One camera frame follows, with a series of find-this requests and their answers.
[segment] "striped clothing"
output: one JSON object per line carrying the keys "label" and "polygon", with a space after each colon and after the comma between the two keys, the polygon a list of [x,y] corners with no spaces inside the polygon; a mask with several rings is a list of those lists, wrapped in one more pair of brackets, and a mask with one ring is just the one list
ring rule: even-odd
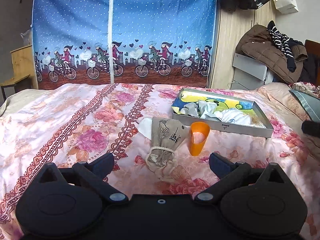
{"label": "striped clothing", "polygon": [[287,35],[282,34],[278,31],[276,28],[276,25],[274,21],[271,21],[268,24],[268,31],[271,35],[271,39],[276,46],[277,49],[281,50],[281,52],[285,55],[287,58],[287,65],[290,72],[294,72],[296,70],[296,64],[294,62],[294,57],[292,54],[292,51],[288,45],[288,42],[291,38],[289,38]]}

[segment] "bed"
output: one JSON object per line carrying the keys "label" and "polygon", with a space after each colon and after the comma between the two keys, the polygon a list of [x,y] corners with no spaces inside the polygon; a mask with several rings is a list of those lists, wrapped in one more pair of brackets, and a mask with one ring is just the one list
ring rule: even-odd
{"label": "bed", "polygon": [[173,183],[159,181],[146,167],[151,142],[138,132],[137,125],[145,117],[172,117],[171,104],[180,86],[65,84],[56,90],[13,95],[0,108],[0,239],[21,237],[15,205],[44,163],[70,167],[106,152],[113,153],[115,166],[105,181],[129,197],[135,193],[195,196],[218,180],[209,168],[211,152],[253,167],[277,162],[308,206],[301,235],[306,240],[319,239],[320,144],[302,134],[301,124],[308,115],[295,105],[298,103],[292,98],[281,103],[284,86],[273,83],[253,91],[207,89],[256,101],[274,133],[265,139],[211,130],[198,157],[189,154],[185,140],[177,149],[179,165],[172,172]]}

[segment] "wall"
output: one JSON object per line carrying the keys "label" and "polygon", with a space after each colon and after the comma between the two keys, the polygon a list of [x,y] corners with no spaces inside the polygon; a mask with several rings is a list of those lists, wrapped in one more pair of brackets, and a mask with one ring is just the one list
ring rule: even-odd
{"label": "wall", "polygon": [[277,28],[281,33],[302,43],[305,40],[320,42],[320,0],[296,1],[299,12],[284,15],[277,11]]}
{"label": "wall", "polygon": [[[13,76],[10,51],[23,46],[20,33],[30,29],[33,0],[0,0],[0,82]],[[6,95],[12,89],[6,89]],[[0,104],[3,103],[0,93]]]}

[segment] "plastic cup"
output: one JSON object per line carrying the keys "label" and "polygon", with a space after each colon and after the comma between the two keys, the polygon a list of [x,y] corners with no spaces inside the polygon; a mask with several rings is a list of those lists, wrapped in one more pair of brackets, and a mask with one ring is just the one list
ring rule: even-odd
{"label": "plastic cup", "polygon": [[190,153],[192,156],[198,156],[210,133],[210,126],[205,122],[194,122],[190,127],[191,143]]}

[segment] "pillow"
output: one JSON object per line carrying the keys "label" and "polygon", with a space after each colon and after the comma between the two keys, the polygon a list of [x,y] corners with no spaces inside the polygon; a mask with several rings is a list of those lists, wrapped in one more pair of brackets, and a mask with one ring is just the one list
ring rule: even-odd
{"label": "pillow", "polygon": [[310,120],[303,106],[297,98],[290,93],[290,87],[288,85],[283,83],[269,83],[257,89],[257,91],[259,90],[265,90],[270,101],[276,100],[280,102],[302,121]]}
{"label": "pillow", "polygon": [[292,89],[290,92],[297,97],[303,108],[311,117],[311,120],[320,122],[320,100],[297,90]]}

